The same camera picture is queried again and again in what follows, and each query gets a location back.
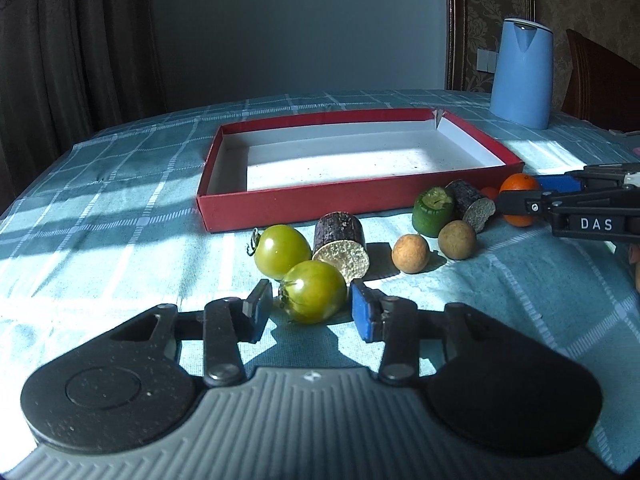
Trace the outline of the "orange tangerine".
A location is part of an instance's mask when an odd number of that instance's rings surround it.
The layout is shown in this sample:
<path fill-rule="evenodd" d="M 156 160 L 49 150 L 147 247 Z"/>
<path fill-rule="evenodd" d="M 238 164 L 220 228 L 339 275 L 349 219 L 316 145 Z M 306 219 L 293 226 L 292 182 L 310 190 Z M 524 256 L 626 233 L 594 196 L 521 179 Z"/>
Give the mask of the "orange tangerine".
<path fill-rule="evenodd" d="M 529 174 L 511 174 L 500 186 L 499 193 L 506 191 L 536 191 L 539 189 L 538 181 Z M 511 226 L 516 226 L 517 228 L 528 228 L 534 223 L 534 218 L 529 216 L 504 214 L 503 219 Z"/>

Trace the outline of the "red cherry tomato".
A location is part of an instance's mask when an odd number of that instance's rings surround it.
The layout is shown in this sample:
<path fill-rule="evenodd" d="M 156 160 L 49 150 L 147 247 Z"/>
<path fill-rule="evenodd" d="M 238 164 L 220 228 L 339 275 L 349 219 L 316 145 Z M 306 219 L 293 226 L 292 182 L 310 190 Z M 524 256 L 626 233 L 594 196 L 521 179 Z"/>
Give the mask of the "red cherry tomato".
<path fill-rule="evenodd" d="M 480 189 L 480 194 L 495 202 L 498 198 L 499 191 L 496 188 L 492 188 L 491 186 L 485 186 L 484 188 Z"/>

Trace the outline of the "dark brown longan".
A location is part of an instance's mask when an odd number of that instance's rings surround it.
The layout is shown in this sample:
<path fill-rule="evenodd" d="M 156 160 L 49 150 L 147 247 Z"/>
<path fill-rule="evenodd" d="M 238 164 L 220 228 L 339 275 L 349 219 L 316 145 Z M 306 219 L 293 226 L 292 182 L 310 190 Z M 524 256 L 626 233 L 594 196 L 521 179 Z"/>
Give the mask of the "dark brown longan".
<path fill-rule="evenodd" d="M 446 224 L 438 234 L 440 251 L 449 259 L 465 260 L 473 255 L 476 233 L 468 222 L 454 220 Z"/>

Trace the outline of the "green tomato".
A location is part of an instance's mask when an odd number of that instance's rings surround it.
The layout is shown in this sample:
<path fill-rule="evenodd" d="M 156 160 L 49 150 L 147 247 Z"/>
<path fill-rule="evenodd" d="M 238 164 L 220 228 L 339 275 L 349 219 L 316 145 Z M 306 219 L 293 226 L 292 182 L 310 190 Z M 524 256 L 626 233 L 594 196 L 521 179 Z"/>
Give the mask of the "green tomato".
<path fill-rule="evenodd" d="M 302 324 L 326 322 L 343 307 L 346 297 L 341 272 L 318 260 L 297 263 L 279 285 L 282 309 L 293 321 Z"/>
<path fill-rule="evenodd" d="M 276 224 L 263 231 L 255 228 L 246 253 L 262 274 L 274 280 L 284 278 L 296 264 L 311 258 L 306 238 L 286 224 Z"/>

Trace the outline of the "purple sugarcane piece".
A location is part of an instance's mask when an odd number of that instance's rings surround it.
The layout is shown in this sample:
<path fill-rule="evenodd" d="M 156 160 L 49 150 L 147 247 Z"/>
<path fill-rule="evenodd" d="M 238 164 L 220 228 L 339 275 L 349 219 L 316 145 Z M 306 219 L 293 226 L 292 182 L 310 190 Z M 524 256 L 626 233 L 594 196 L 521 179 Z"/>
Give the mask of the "purple sugarcane piece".
<path fill-rule="evenodd" d="M 334 266 L 346 284 L 364 278 L 370 258 L 360 220 L 345 211 L 322 216 L 314 227 L 312 258 Z"/>

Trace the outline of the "dark sugarcane piece right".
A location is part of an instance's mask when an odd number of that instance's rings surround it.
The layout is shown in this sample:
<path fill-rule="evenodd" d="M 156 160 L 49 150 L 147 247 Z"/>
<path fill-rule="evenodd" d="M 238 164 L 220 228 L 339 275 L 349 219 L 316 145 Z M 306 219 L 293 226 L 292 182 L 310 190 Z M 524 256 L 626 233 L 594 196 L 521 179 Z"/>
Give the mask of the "dark sugarcane piece right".
<path fill-rule="evenodd" d="M 482 232 L 497 211 L 491 198 L 465 180 L 453 180 L 445 190 L 454 200 L 454 218 L 466 222 L 475 233 Z"/>

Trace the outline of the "light brown longan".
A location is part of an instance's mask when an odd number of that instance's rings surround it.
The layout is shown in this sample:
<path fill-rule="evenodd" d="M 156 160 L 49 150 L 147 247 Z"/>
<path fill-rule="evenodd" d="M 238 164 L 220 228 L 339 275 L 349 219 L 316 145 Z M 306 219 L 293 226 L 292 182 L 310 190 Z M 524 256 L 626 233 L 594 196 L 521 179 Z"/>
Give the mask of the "light brown longan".
<path fill-rule="evenodd" d="M 430 260 L 427 241 L 419 234 L 405 234 L 398 238 L 392 249 L 394 266 L 405 274 L 421 272 Z"/>

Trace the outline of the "green cucumber piece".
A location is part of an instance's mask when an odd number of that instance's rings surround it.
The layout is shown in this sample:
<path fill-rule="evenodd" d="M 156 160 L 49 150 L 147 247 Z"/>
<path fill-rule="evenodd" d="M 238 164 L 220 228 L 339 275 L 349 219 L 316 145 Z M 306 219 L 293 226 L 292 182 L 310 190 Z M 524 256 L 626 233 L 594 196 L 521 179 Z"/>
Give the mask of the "green cucumber piece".
<path fill-rule="evenodd" d="M 454 198 L 446 188 L 434 186 L 416 198 L 412 225 L 424 236 L 438 237 L 439 231 L 451 220 L 453 212 Z"/>

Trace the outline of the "blue kettle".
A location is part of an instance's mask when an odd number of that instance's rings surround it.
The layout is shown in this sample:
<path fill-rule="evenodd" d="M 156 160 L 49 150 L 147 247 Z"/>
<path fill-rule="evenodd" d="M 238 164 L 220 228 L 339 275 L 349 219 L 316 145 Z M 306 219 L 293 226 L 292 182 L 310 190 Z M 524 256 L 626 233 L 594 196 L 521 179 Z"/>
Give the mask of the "blue kettle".
<path fill-rule="evenodd" d="M 489 110 L 527 128 L 549 125 L 553 87 L 553 32 L 524 18 L 502 24 Z"/>

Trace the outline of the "dark wooden chair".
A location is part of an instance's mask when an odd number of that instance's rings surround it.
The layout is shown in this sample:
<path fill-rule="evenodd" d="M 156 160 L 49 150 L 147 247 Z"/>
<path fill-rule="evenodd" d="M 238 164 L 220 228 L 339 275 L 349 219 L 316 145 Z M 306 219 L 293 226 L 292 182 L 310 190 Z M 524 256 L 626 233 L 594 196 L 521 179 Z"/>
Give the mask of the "dark wooden chair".
<path fill-rule="evenodd" d="M 639 130 L 639 67 L 567 29 L 573 69 L 562 111 L 622 133 Z"/>

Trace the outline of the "teal plaid tablecloth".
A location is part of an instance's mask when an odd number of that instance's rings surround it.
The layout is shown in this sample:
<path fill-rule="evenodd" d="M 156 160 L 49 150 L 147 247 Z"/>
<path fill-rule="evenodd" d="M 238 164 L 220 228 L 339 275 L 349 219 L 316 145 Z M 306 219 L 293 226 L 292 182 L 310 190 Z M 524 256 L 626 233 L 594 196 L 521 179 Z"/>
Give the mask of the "teal plaid tablecloth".
<path fill-rule="evenodd" d="M 20 407 L 32 372 L 162 302 L 198 310 L 244 296 L 259 272 L 245 231 L 210 234 L 195 195 L 226 122 L 364 108 L 449 110 L 532 174 L 626 162 L 628 148 L 554 114 L 544 130 L 495 118 L 483 93 L 390 90 L 276 96 L 184 110 L 101 131 L 43 174 L 1 220 L 1 467 L 35 446 Z M 477 255 L 427 271 L 374 266 L 370 284 L 437 310 L 461 301 L 578 361 L 604 395 L 589 445 L 626 470 L 639 456 L 639 296 L 623 246 L 564 240 L 543 224 L 490 222 Z"/>

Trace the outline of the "red cardboard box tray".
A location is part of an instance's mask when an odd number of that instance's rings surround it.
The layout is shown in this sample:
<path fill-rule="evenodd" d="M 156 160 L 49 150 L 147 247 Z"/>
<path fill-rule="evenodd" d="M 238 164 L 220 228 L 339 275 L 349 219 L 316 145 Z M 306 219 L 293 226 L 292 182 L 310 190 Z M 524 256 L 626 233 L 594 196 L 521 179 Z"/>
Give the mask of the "red cardboard box tray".
<path fill-rule="evenodd" d="M 228 122 L 196 202 L 209 232 L 412 206 L 435 185 L 498 186 L 524 162 L 448 110 L 340 110 Z"/>

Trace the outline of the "brown patterned curtain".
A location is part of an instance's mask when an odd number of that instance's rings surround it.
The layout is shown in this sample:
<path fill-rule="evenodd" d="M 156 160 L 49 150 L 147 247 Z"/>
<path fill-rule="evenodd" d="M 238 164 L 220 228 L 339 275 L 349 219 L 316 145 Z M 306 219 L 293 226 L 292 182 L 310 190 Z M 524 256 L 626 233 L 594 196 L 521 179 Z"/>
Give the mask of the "brown patterned curtain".
<path fill-rule="evenodd" d="M 1 0 L 1 200 L 166 96 L 151 0 Z"/>

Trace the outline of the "white wall switch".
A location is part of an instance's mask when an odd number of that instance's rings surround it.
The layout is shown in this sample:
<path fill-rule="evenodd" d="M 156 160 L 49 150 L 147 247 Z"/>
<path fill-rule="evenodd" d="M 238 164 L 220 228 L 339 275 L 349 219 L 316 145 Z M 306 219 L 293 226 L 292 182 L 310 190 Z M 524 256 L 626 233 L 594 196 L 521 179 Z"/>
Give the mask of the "white wall switch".
<path fill-rule="evenodd" d="M 481 73 L 495 73 L 497 67 L 497 58 L 497 51 L 478 49 L 476 51 L 476 70 Z"/>

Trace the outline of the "wooden headboard frame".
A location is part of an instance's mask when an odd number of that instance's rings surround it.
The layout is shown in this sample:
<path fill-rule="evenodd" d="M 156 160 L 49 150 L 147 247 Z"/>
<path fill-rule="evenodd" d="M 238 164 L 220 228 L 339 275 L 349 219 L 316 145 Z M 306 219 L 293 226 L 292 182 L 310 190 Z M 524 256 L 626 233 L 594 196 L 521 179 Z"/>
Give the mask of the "wooden headboard frame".
<path fill-rule="evenodd" d="M 495 51 L 505 18 L 536 18 L 535 0 L 447 0 L 446 88 L 491 90 L 494 76 L 476 68 L 480 50 Z"/>

